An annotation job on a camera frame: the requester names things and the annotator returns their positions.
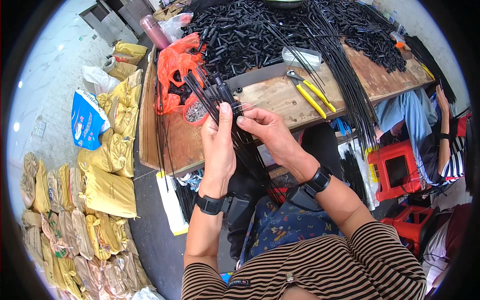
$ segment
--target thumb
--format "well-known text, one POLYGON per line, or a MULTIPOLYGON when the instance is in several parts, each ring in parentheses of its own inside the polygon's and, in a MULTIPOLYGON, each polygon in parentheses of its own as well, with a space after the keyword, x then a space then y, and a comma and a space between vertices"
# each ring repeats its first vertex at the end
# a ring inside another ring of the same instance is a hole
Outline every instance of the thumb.
POLYGON ((260 125, 259 123, 247 117, 239 116, 237 118, 237 125, 246 132, 250 132, 251 134, 258 136, 259 138, 262 138, 262 136, 265 135, 266 128, 263 125, 260 125))
POLYGON ((232 107, 227 102, 220 103, 220 114, 218 117, 217 136, 230 138, 233 122, 232 107))

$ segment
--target fingernail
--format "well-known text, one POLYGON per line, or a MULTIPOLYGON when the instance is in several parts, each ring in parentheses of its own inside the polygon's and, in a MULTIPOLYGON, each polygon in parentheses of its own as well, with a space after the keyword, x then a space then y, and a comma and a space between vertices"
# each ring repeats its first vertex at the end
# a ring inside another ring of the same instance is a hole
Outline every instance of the fingernail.
POLYGON ((244 116, 238 116, 237 124, 238 125, 244 125, 244 123, 245 123, 245 117, 244 116))
POLYGON ((229 105, 230 104, 228 104, 227 102, 220 103, 220 111, 224 112, 224 113, 227 113, 229 105))

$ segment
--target shirt button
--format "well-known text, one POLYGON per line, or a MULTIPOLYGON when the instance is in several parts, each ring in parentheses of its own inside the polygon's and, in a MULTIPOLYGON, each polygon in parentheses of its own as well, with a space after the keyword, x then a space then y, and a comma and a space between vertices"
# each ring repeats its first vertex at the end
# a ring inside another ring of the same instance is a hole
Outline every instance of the shirt button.
POLYGON ((288 273, 285 275, 285 278, 287 279, 287 281, 293 281, 293 273, 292 273, 292 272, 288 272, 288 273))

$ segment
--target blue plastic bag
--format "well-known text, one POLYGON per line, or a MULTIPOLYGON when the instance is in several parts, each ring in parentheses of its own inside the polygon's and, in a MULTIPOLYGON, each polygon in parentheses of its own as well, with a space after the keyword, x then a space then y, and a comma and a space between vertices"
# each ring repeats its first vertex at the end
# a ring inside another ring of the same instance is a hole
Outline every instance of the blue plastic bag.
POLYGON ((110 128, 105 112, 98 106, 95 95, 76 90, 72 105, 72 134, 75 145, 95 150, 100 147, 98 136, 110 128))

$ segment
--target hand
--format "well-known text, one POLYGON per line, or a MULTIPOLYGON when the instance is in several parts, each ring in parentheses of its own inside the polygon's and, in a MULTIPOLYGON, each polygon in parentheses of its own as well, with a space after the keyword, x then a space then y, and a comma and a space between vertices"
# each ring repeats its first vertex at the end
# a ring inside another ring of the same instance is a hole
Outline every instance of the hand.
POLYGON ((448 114, 450 111, 450 106, 448 105, 448 100, 445 97, 444 91, 441 89, 440 85, 436 87, 437 92, 437 102, 438 106, 440 106, 440 110, 443 114, 448 114))
POLYGON ((283 119, 268 110, 253 108, 237 118, 238 126, 256 135, 266 146, 273 160, 286 167, 302 183, 310 180, 320 164, 295 141, 283 119))
POLYGON ((219 109, 218 126, 209 116, 202 127, 205 174, 198 191, 200 197, 207 195, 214 199, 227 194, 228 182, 237 167, 231 137, 232 108, 223 102, 219 109))

